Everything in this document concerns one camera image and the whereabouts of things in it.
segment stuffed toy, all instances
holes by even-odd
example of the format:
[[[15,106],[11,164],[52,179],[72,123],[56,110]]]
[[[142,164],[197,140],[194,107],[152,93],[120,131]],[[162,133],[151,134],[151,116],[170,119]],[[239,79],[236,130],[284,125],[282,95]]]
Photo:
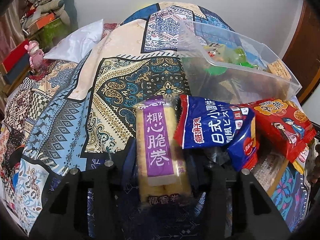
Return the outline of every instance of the stuffed toy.
[[[27,50],[30,56],[30,67],[36,73],[46,71],[46,67],[43,64],[44,52],[39,48],[39,43],[37,41],[30,41],[29,45],[25,45],[24,48]]]

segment red box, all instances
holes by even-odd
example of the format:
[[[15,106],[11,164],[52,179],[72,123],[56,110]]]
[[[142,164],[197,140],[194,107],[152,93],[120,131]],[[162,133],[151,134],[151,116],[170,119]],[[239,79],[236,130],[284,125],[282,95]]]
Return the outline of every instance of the red box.
[[[27,50],[24,48],[25,45],[29,44],[29,40],[25,40],[15,47],[10,54],[3,60],[0,64],[0,72],[2,75],[6,75],[13,66],[22,58],[23,55],[27,53]]]

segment plastic storage bin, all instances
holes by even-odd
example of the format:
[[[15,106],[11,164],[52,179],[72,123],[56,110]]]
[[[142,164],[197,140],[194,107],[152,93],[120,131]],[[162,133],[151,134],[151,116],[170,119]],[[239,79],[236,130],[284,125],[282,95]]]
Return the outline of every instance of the plastic storage bin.
[[[241,46],[248,61],[261,68],[279,59],[268,46],[246,36],[181,20],[178,54],[193,96],[241,104],[265,98],[289,100],[301,89],[288,68],[291,81],[262,70],[214,61],[203,47],[211,43],[225,44],[232,49]]]

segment wooden door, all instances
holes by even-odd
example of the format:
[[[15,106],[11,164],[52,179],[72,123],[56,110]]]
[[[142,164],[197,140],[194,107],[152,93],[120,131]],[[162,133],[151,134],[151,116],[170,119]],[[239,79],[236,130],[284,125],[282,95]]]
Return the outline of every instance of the wooden door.
[[[320,21],[306,2],[283,61],[302,85],[297,98],[304,103],[320,80]]]

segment orange box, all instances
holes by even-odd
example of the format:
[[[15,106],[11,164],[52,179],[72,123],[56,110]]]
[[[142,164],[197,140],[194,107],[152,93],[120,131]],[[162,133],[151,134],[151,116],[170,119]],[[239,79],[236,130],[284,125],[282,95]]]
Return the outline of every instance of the orange box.
[[[35,23],[33,23],[29,28],[28,32],[29,35],[33,35],[36,33],[38,30],[40,30],[43,26],[46,26],[48,23],[52,22],[54,19],[54,14],[48,14],[46,16],[43,16],[39,18]]]

